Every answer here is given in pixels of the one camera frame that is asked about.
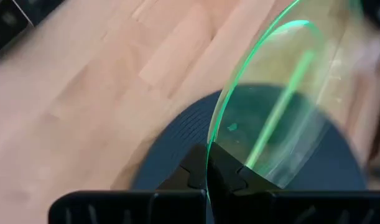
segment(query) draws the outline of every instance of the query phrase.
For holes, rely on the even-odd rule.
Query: wooden floor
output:
[[[74,190],[127,188],[156,135],[222,88],[290,2],[66,0],[0,60],[0,223],[45,223]],[[344,109],[324,106],[361,164],[380,107],[366,68],[332,90],[349,86]]]

